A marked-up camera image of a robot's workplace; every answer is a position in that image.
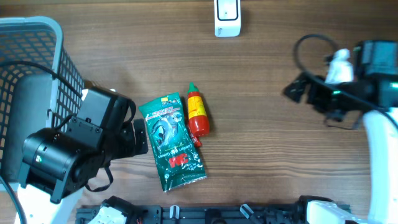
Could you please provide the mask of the green glove package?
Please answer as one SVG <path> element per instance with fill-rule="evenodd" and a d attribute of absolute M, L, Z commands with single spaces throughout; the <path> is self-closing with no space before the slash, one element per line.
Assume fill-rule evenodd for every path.
<path fill-rule="evenodd" d="M 205 166 L 185 124 L 178 92 L 139 107 L 146 123 L 162 190 L 207 178 Z"/>

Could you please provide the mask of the red tube package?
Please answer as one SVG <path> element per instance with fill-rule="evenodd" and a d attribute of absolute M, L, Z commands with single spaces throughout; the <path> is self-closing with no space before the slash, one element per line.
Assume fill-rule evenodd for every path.
<path fill-rule="evenodd" d="M 186 125 L 186 127 L 187 127 L 187 131 L 188 131 L 188 133 L 189 133 L 190 139 L 192 140 L 192 142 L 193 142 L 193 144 L 195 145 L 195 147 L 200 147 L 200 146 L 202 146 L 202 143 L 201 143 L 201 141 L 199 140 L 199 138 L 198 138 L 197 136 L 195 136 L 195 135 L 192 134 L 192 131 L 191 131 L 191 129 L 190 129 L 190 127 L 189 127 L 188 124 Z"/>

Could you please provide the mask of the red sauce bottle green cap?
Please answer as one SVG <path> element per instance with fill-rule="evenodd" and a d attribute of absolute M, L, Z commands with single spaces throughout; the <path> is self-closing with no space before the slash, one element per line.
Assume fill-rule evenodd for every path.
<path fill-rule="evenodd" d="M 210 122 L 199 89 L 190 83 L 187 91 L 188 125 L 194 136 L 205 136 L 210 132 Z"/>

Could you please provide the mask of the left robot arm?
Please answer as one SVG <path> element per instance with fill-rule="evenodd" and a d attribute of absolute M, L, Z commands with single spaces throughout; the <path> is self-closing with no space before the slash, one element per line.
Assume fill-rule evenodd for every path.
<path fill-rule="evenodd" d="M 115 91 L 92 88 L 80 110 L 57 127 L 30 134 L 22 145 L 17 191 L 19 223 L 66 223 L 90 179 L 113 160 L 148 152 L 136 104 Z"/>

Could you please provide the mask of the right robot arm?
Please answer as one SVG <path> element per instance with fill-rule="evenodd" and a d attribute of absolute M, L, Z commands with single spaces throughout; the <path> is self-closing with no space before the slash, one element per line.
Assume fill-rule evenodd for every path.
<path fill-rule="evenodd" d="M 324 40 L 333 49 L 327 57 L 328 73 L 321 77 L 302 63 L 299 48 L 307 39 Z M 359 111 L 353 125 L 364 124 L 369 145 L 371 203 L 365 223 L 397 223 L 397 42 L 364 40 L 350 51 L 320 34 L 305 35 L 296 41 L 293 58 L 299 76 L 285 87 L 283 94 L 307 104 L 324 115 L 325 126 L 341 122 L 349 111 Z"/>

